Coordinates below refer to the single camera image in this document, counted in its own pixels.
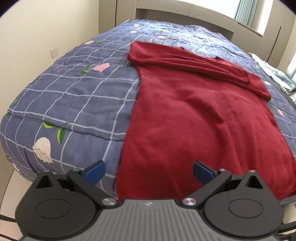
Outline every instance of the blue rubber pad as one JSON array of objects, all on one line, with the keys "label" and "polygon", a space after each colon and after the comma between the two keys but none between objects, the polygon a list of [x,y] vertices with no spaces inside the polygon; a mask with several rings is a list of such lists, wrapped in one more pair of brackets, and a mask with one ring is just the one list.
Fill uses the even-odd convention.
[{"label": "blue rubber pad", "polygon": [[198,162],[193,164],[193,175],[201,184],[205,185],[215,178],[214,173]]},{"label": "blue rubber pad", "polygon": [[106,165],[102,161],[84,174],[84,179],[96,185],[106,173]]}]

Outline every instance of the blue gripper pad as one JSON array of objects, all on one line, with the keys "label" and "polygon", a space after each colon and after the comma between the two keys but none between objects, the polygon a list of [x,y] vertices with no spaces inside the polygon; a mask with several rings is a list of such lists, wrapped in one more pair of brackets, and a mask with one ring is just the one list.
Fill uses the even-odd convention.
[{"label": "blue gripper pad", "polygon": [[84,179],[93,185],[96,185],[105,176],[105,173],[106,165],[103,161],[97,161],[81,172]]},{"label": "blue gripper pad", "polygon": [[195,162],[193,164],[193,175],[203,185],[207,184],[215,178],[214,173],[199,162]]}]

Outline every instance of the red fabric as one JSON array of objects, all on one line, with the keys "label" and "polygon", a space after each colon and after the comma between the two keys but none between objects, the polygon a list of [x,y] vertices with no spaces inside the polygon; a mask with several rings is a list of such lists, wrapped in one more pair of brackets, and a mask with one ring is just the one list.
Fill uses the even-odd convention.
[{"label": "red fabric", "polygon": [[201,187],[201,161],[243,175],[254,169],[277,198],[296,190],[293,154],[260,78],[220,58],[134,42],[141,78],[117,176],[119,200],[181,200]]}]

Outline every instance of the black cable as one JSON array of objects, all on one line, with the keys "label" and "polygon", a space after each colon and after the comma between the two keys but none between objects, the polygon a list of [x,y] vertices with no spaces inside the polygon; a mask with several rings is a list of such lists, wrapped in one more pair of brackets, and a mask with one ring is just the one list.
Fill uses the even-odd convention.
[{"label": "black cable", "polygon": [[8,237],[8,236],[6,236],[6,235],[4,235],[4,234],[0,234],[0,237],[3,237],[3,238],[6,238],[6,239],[9,239],[9,240],[11,240],[11,241],[18,241],[18,240],[16,240],[16,239],[13,239],[13,238],[11,238],[11,237]]},{"label": "black cable", "polygon": [[11,222],[11,223],[16,223],[16,220],[14,218],[7,217],[2,214],[0,214],[0,220]]}]

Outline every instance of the gray ridged panel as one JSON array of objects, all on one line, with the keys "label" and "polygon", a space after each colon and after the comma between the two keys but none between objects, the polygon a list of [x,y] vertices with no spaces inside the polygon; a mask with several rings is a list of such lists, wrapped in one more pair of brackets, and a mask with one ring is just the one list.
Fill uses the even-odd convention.
[{"label": "gray ridged panel", "polygon": [[[125,200],[119,208],[104,210],[92,227],[69,241],[229,241],[209,228],[194,209],[174,200]],[[274,236],[261,239],[276,241]],[[22,241],[36,241],[25,237]]]}]

